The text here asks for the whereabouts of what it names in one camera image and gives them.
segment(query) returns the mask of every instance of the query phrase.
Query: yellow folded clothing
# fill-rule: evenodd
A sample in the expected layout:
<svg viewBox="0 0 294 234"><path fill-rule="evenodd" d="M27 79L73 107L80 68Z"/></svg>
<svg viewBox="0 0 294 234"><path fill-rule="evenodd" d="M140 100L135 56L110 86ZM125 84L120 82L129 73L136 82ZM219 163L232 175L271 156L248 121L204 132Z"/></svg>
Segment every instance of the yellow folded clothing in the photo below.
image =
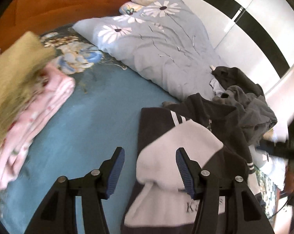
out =
<svg viewBox="0 0 294 234"><path fill-rule="evenodd" d="M25 33L0 55L0 145L19 111L33 95L40 70L55 50L44 48L39 37Z"/></svg>

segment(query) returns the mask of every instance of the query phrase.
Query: blue bed sheet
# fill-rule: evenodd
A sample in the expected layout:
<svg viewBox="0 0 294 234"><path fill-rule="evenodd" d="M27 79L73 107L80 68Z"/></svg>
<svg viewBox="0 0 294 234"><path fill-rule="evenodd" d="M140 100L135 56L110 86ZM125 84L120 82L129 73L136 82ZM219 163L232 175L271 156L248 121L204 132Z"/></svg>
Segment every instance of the blue bed sheet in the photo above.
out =
<svg viewBox="0 0 294 234"><path fill-rule="evenodd" d="M115 193L103 201L111 234L120 224L135 182L140 110L176 101L163 89L131 69L96 64L74 74L76 89L34 139L20 176L0 193L2 223L10 234L24 233L41 200L61 175L84 176L109 159L117 146L126 160ZM77 224L84 233L81 200Z"/></svg>

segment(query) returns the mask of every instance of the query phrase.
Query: silver bolt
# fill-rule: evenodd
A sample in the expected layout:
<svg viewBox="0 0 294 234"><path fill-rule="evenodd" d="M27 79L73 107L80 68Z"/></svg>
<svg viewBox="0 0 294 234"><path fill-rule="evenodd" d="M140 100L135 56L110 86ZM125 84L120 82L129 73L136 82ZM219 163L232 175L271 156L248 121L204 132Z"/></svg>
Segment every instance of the silver bolt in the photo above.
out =
<svg viewBox="0 0 294 234"><path fill-rule="evenodd" d="M203 175L203 176L209 176L210 175L210 172L207 171L207 170L203 170L203 171L201 171L201 175Z"/></svg>
<svg viewBox="0 0 294 234"><path fill-rule="evenodd" d="M66 176L60 176L57 180L58 180L59 183L62 183L62 182L65 182L66 179L67 179Z"/></svg>
<svg viewBox="0 0 294 234"><path fill-rule="evenodd" d="M92 170L92 171L90 172L90 174L92 174L93 176L97 176L97 175L99 175L99 173L100 173L100 170L97 170L97 169Z"/></svg>
<svg viewBox="0 0 294 234"><path fill-rule="evenodd" d="M243 177L241 177L241 176L236 176L236 177L235 177L235 180L236 180L237 182L243 182Z"/></svg>

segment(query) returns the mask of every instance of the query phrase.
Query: orange wooden panel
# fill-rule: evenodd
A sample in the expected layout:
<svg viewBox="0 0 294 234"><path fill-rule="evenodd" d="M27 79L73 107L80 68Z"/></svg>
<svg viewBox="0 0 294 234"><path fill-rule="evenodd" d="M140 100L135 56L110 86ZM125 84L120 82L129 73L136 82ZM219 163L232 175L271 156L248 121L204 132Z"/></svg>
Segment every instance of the orange wooden panel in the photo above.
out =
<svg viewBox="0 0 294 234"><path fill-rule="evenodd" d="M129 0L13 0L0 18L0 48L6 50L26 31L48 30L92 17L118 15Z"/></svg>

